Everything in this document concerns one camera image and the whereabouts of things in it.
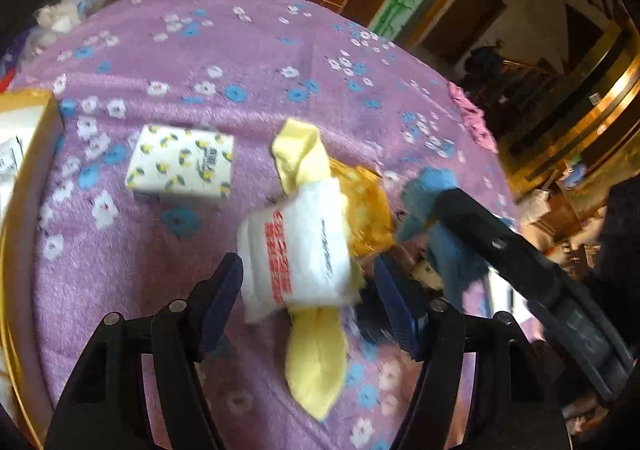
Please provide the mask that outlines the lemon print tissue pack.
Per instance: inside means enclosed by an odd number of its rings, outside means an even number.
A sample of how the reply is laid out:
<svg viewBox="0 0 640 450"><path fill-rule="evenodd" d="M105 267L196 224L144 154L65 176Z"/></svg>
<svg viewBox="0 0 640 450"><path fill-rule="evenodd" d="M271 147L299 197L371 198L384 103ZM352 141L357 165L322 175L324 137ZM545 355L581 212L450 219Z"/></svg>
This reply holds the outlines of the lemon print tissue pack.
<svg viewBox="0 0 640 450"><path fill-rule="evenodd" d="M125 187L159 199L221 203L231 196L235 137L216 130L146 124Z"/></svg>

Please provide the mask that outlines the pink cloth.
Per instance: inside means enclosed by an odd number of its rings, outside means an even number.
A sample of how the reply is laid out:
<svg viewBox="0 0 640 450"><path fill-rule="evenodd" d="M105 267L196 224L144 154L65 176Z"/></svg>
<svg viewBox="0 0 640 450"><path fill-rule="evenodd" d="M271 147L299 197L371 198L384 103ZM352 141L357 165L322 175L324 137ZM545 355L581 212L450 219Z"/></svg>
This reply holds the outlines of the pink cloth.
<svg viewBox="0 0 640 450"><path fill-rule="evenodd" d="M452 81L448 84L448 92L452 102L457 105L464 128L471 133L475 143L497 154L498 145L486 126L484 112L469 100L461 87Z"/></svg>

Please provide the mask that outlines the blue towel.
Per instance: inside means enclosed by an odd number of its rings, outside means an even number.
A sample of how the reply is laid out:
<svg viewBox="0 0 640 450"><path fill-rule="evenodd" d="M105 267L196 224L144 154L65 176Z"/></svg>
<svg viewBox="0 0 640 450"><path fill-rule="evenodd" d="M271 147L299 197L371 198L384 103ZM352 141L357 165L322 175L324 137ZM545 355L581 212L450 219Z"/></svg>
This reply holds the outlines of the blue towel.
<svg viewBox="0 0 640 450"><path fill-rule="evenodd" d="M451 170L433 167L423 168L416 179L408 181L401 192L406 217L398 227L396 241L405 242L427 233L428 263L442 278L448 303L462 310L463 294L486 277L487 262L439 221L426 227L439 193L457 187L458 181Z"/></svg>

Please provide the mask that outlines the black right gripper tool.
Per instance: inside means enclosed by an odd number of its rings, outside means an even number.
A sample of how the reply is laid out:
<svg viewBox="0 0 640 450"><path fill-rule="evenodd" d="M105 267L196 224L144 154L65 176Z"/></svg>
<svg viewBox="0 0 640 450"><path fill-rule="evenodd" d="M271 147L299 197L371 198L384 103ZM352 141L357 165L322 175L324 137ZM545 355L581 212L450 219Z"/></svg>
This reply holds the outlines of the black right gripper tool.
<svg viewBox="0 0 640 450"><path fill-rule="evenodd" d="M634 370L634 356L584 285L465 191L440 192L434 214L526 299L529 311L576 361L603 400L620 396Z"/></svg>

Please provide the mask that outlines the white towel red print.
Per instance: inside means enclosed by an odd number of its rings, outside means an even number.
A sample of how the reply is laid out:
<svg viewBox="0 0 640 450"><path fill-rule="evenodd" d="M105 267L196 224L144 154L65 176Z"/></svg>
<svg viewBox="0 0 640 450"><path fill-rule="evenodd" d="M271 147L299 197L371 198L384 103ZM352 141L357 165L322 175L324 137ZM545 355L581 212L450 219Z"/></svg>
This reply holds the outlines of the white towel red print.
<svg viewBox="0 0 640 450"><path fill-rule="evenodd" d="M238 228L245 321L288 307L341 307L357 298L344 195L332 177L305 183Z"/></svg>

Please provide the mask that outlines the yellow cloth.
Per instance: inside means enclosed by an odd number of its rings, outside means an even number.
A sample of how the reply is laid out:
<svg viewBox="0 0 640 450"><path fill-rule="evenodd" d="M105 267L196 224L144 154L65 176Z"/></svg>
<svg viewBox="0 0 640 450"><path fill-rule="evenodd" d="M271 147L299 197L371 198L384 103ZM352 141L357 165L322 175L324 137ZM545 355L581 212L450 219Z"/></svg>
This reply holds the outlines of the yellow cloth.
<svg viewBox="0 0 640 450"><path fill-rule="evenodd" d="M286 195L301 185L331 176L320 130L289 117L274 138L271 153ZM347 368L348 343L336 308L297 307L284 374L293 399L316 421L323 421L340 398Z"/></svg>

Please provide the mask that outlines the orange plastic bag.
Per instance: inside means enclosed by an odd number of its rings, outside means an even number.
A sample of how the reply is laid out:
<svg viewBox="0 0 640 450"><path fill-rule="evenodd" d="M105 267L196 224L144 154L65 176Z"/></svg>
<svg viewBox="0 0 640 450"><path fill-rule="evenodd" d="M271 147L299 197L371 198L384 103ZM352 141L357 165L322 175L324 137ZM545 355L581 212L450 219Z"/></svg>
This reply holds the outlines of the orange plastic bag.
<svg viewBox="0 0 640 450"><path fill-rule="evenodd" d="M363 166L329 159L331 175L340 182L346 199L345 218L350 253L367 257L394 245L394 222L381 178Z"/></svg>

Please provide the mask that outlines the purple floral tablecloth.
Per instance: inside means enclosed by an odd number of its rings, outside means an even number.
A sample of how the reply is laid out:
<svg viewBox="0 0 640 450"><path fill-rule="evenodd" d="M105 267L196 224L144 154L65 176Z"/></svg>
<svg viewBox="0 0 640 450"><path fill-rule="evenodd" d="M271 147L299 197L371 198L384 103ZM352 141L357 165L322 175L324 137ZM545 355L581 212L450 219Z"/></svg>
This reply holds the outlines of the purple floral tablecloth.
<svg viewBox="0 0 640 450"><path fill-rule="evenodd" d="M43 449L444 448L473 389L466 320L485 312L432 299L436 354L416 362L356 323L378 256L352 254L357 298L341 312L347 368L318 422L291 396L285 307L245 321L242 286L217 349L196 360L186 300L244 218L289 195L271 153L285 119L320 130L329 158L381 178L396 233L401 192L423 168L508 225L498 154L462 124L448 81L367 28L303 0L118 0L29 64L17 91L53 94L63 132L36 231L32 312L53 414ZM146 124L235 137L221 203L131 192Z"/></svg>

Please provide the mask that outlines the clear plastic bag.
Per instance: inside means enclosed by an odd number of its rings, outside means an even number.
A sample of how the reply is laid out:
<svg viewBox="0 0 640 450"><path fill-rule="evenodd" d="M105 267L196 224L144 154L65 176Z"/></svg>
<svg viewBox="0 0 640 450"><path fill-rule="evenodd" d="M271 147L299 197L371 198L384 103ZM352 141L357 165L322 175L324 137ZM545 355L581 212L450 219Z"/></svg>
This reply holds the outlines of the clear plastic bag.
<svg viewBox="0 0 640 450"><path fill-rule="evenodd" d="M43 6L34 14L37 25L26 40L24 58L32 60L112 1L58 0Z"/></svg>

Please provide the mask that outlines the yellow taped cardboard box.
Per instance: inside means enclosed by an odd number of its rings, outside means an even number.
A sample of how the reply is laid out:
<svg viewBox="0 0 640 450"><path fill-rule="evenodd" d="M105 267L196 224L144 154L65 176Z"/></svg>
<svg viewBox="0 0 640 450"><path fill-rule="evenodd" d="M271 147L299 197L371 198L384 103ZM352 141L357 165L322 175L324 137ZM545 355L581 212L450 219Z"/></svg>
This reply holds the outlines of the yellow taped cardboard box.
<svg viewBox="0 0 640 450"><path fill-rule="evenodd" d="M1 347L21 423L18 433L41 449L53 408L42 376L32 312L36 231L42 196L63 132L58 104L46 90L25 89L1 95L1 118L10 135L34 124L1 228Z"/></svg>

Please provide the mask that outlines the small figurine keychain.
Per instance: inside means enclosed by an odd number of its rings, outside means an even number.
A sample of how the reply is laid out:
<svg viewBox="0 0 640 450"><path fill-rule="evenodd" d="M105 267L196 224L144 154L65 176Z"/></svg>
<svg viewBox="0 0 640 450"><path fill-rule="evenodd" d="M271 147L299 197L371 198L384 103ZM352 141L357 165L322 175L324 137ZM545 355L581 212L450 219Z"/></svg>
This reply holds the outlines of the small figurine keychain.
<svg viewBox="0 0 640 450"><path fill-rule="evenodd" d="M413 266L411 277L429 291L442 292L444 290L442 277L425 259L421 259Z"/></svg>

